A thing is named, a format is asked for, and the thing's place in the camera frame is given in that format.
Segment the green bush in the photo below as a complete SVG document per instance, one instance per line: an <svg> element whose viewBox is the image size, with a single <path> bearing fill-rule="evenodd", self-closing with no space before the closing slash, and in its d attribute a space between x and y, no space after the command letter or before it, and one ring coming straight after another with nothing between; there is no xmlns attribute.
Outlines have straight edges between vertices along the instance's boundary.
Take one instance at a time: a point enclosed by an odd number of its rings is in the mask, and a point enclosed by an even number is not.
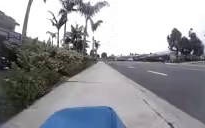
<svg viewBox="0 0 205 128"><path fill-rule="evenodd" d="M3 88L0 121L5 121L48 93L62 77L75 75L95 62L76 51L32 39L25 39L20 44L4 44L13 59L10 60L11 69L0 78L0 88Z"/></svg>

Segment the sky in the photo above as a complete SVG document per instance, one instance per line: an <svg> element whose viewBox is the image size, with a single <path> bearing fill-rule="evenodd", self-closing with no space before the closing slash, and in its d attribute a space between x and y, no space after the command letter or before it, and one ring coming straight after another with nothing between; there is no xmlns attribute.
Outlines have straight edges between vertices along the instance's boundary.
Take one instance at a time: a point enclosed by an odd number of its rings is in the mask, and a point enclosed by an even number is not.
<svg viewBox="0 0 205 128"><path fill-rule="evenodd" d="M100 41L98 53L108 55L127 55L129 53L154 53L168 50L166 37L176 27L187 36L193 28L205 44L205 0L107 0L110 7L105 7L93 17L103 20L95 33L90 27L88 33ZM28 0L0 0L0 10L13 17L20 26L16 32L22 32L23 20ZM47 40L46 31L56 32L48 11L58 13L59 0L34 0L28 22L27 35L40 40ZM78 13L68 16L67 31L71 24L84 25L84 17Z"/></svg>

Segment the white lane marking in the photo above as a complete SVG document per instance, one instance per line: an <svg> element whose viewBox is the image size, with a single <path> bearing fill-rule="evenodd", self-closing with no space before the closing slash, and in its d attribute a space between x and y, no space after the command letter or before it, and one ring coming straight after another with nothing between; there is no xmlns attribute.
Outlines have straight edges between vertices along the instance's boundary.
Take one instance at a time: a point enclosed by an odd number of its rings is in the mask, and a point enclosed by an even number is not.
<svg viewBox="0 0 205 128"><path fill-rule="evenodd" d="M158 75L162 75L162 76L167 76L167 74L160 73L160 72L155 72L155 71L150 71L150 70L147 70L147 72L158 74Z"/></svg>
<svg viewBox="0 0 205 128"><path fill-rule="evenodd" d="M200 71L200 69L196 69L196 68L182 68L182 67L168 67L168 68L185 69L185 70L192 70L192 71Z"/></svg>
<svg viewBox="0 0 205 128"><path fill-rule="evenodd" d="M128 68L135 68L135 67L132 67L132 66L128 66Z"/></svg>

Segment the blue object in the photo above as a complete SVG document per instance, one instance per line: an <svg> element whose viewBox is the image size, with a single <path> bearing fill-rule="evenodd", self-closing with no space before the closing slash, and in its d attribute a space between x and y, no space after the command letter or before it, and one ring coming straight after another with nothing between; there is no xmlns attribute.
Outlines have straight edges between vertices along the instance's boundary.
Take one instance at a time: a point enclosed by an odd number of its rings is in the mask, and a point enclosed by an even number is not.
<svg viewBox="0 0 205 128"><path fill-rule="evenodd" d="M66 108L49 117L41 128L125 128L110 107Z"/></svg>

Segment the palm tree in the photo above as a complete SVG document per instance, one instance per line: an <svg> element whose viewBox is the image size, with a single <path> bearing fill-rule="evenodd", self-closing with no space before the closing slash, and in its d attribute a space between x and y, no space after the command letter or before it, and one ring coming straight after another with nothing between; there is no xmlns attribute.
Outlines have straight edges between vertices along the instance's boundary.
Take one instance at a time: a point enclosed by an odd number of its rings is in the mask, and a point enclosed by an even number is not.
<svg viewBox="0 0 205 128"><path fill-rule="evenodd" d="M80 52L84 44L82 38L83 36L85 36L83 26L79 27L79 25L76 24L76 26L74 27L73 25L71 25L71 32L66 33L66 42L73 44L73 49Z"/></svg>
<svg viewBox="0 0 205 128"><path fill-rule="evenodd" d="M94 40L94 45L95 45L95 52L96 52L96 55L97 55L97 50L98 50L98 48L100 47L100 41L96 41L96 40Z"/></svg>
<svg viewBox="0 0 205 128"><path fill-rule="evenodd" d="M50 32L50 31L47 31L46 34L49 34L50 35L50 38L51 38L51 43L53 45L53 40L54 38L56 38L56 33L53 33L53 32Z"/></svg>
<svg viewBox="0 0 205 128"><path fill-rule="evenodd" d="M89 19L91 19L93 16L95 16L96 13L100 11L105 6L109 6L109 3L106 1L97 2L95 5L91 5L90 2L79 3L79 9L78 11L85 17L85 28L84 32L87 33L87 22Z"/></svg>
<svg viewBox="0 0 205 128"><path fill-rule="evenodd" d="M68 14L71 12L76 12L77 9L74 7L79 4L81 0L60 0L60 3L62 5L62 9L59 11L59 15L63 15L66 17L65 25L64 25L64 43L65 43L65 35L66 35L66 24L68 21Z"/></svg>
<svg viewBox="0 0 205 128"><path fill-rule="evenodd" d="M98 20L96 23L93 22L93 20L90 18L91 28L93 33L97 30L97 28L100 26L101 23L103 23L102 20ZM94 36L92 37L93 44L92 44L92 50L94 50Z"/></svg>
<svg viewBox="0 0 205 128"><path fill-rule="evenodd" d="M51 15L52 15L52 19L49 19L50 21L51 21L51 23L52 23L52 25L53 26L55 26L56 27L56 29L57 29L57 34L58 34L58 36L57 36L57 47L59 47L59 30L60 30L60 28L65 24L65 22L66 22L66 17L64 16L64 15L62 15L61 17L60 17L60 19L59 20L57 20L56 18L55 18L55 15L51 12L51 11L48 11Z"/></svg>
<svg viewBox="0 0 205 128"><path fill-rule="evenodd" d="M26 10L26 14L25 14L24 22L23 22L22 36L27 35L27 24L28 24L30 8L31 8L32 3L33 3L33 0L29 0L29 2L27 4L27 10Z"/></svg>

